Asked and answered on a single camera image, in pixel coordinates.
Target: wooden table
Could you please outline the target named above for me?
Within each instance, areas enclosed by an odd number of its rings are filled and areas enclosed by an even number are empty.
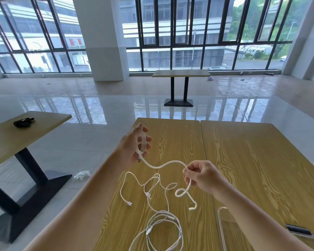
[[[189,77],[209,77],[207,70],[157,70],[152,77],[171,77],[171,99],[166,99],[164,106],[193,106],[193,100],[187,99]],[[174,99],[174,78],[185,77],[184,98]]]
[[[16,120],[35,118],[31,127],[17,128]],[[36,182],[15,202],[0,189],[0,240],[12,243],[23,229],[72,176],[55,171],[42,171],[26,148],[45,134],[71,119],[71,114],[29,111],[0,124],[0,164],[14,156]]]
[[[138,118],[135,124],[139,122],[149,128],[147,134],[153,138],[152,148],[146,157],[150,164],[159,166],[170,160],[181,160],[188,164],[194,159],[205,159],[199,121]],[[155,173],[160,173],[164,187],[169,183],[177,182],[177,188],[186,188],[182,170],[183,166],[176,163],[156,170],[140,162],[128,171],[133,172],[141,183],[146,182]],[[128,250],[134,238],[146,228],[148,220],[155,213],[149,208],[143,188],[137,184],[133,176],[129,175],[126,178],[122,190],[123,196],[133,205],[129,206],[121,199],[119,191],[124,174],[125,172],[118,182],[95,251]],[[170,211],[179,218],[183,229],[184,250],[219,250],[211,195],[197,187],[192,187],[190,193],[198,207],[194,211],[189,211],[188,208],[193,206],[191,200],[187,196],[176,198],[174,192],[175,190],[168,191],[167,196]],[[156,187],[151,195],[153,208],[167,209],[164,190],[160,186]],[[153,228],[150,236],[158,250],[165,250],[176,241],[178,234],[178,229],[173,224],[162,223]],[[147,250],[145,234],[136,240],[133,250]]]
[[[272,124],[201,121],[201,129],[206,159],[228,181],[282,226],[314,234],[314,166]],[[221,250],[252,250],[222,203],[213,203]]]

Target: cable connector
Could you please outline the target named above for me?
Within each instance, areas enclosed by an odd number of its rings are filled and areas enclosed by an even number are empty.
[[[152,230],[152,227],[150,227],[150,228],[147,230],[146,235],[148,235],[148,234],[151,232],[151,230]]]

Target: black table base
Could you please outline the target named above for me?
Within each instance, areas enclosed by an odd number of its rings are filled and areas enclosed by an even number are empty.
[[[36,185],[17,202],[0,189],[0,208],[5,211],[0,215],[0,240],[9,243],[13,243],[72,176],[56,171],[44,173],[27,148],[15,156],[34,179]]]
[[[166,99],[164,102],[164,106],[193,106],[193,100],[187,100],[187,90],[188,90],[188,77],[185,77],[185,85],[184,85],[184,98],[174,99],[174,77],[171,77],[171,98]]]

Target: person's left hand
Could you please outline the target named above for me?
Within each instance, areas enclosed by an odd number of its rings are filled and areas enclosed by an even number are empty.
[[[128,164],[126,167],[131,167],[138,160],[138,154],[136,153],[136,149],[141,149],[141,144],[139,142],[142,141],[142,138],[139,136],[141,132],[148,132],[148,129],[140,123],[138,126],[134,127],[127,135],[125,135],[117,149],[121,150],[125,157],[128,157]],[[152,138],[146,135],[147,142],[151,142]],[[151,148],[151,145],[147,144],[147,150]],[[147,156],[148,152],[143,153],[143,157]]]

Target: floor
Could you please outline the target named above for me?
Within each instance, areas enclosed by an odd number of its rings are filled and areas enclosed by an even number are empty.
[[[176,78],[179,98],[183,88],[183,79]],[[190,78],[193,108],[164,107],[169,93],[167,78],[104,83],[92,78],[2,79],[0,123],[29,110],[70,113],[71,120],[29,146],[43,170],[70,174],[93,173],[138,117],[273,123],[314,164],[313,81],[282,75]],[[70,179],[13,244],[0,242],[0,250],[23,250],[85,182]],[[0,187],[13,199],[32,185],[15,158],[0,165]]]

